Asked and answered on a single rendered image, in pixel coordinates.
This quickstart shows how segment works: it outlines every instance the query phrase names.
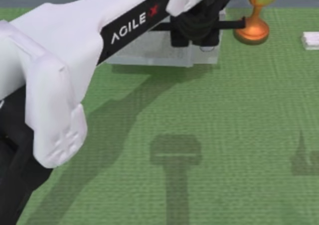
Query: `trophy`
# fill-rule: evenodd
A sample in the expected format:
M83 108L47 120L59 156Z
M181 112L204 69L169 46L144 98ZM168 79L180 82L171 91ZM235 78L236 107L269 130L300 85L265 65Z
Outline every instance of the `trophy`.
M264 43L269 35L269 26L260 17L260 11L264 6L271 4L274 0L249 0L254 7L253 13L246 18L246 27L234 30L235 37L242 43L258 45Z

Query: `green tabletop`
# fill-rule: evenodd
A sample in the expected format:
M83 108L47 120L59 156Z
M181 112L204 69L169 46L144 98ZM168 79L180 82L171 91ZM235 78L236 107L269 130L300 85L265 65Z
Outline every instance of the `green tabletop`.
M301 34L319 31L319 10L263 18L267 43L225 31L218 65L99 67L85 145L19 225L318 225L319 52Z

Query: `red x logo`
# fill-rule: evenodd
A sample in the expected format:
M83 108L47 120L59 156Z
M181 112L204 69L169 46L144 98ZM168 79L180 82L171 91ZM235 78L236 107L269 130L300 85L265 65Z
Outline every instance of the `red x logo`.
M156 15L158 13L158 10L159 10L158 4L156 4L154 7L151 7L148 13L149 17L153 17L154 15Z

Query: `logo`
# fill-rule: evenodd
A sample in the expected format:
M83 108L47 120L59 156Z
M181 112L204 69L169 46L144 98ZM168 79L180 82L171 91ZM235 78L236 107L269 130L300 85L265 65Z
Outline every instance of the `logo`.
M121 38L128 35L128 33L133 32L142 24L146 23L148 17L149 18L154 17L156 14L158 14L158 12L159 12L159 5L155 4L153 7L151 7L148 10L148 12L143 12L137 18L133 18L126 25L122 26L118 32L113 33L111 45L121 40Z

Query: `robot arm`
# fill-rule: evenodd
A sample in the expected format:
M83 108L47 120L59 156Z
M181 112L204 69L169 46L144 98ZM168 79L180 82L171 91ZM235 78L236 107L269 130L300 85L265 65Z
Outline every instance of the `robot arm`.
M96 66L169 15L183 26L201 2L218 15L228 1L79 0L0 21L1 224L15 224L32 191L83 145L81 102Z

